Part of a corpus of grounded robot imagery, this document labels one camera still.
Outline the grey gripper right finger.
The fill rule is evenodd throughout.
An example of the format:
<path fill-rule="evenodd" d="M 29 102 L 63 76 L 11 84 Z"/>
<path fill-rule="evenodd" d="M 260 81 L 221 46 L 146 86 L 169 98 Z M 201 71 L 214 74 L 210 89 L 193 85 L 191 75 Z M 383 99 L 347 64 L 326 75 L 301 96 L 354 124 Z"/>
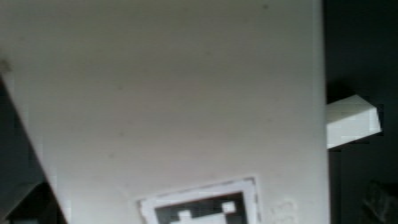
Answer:
<path fill-rule="evenodd" d="M 361 224 L 398 224 L 398 183 L 370 182 Z"/>

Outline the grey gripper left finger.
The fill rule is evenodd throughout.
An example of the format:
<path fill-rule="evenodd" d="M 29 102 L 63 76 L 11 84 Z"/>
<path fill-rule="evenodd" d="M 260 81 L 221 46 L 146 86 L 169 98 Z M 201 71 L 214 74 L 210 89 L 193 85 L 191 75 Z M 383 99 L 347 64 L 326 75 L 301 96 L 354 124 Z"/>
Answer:
<path fill-rule="evenodd" d="M 61 224 L 61 208 L 47 182 L 22 184 L 0 200 L 0 224 Z"/>

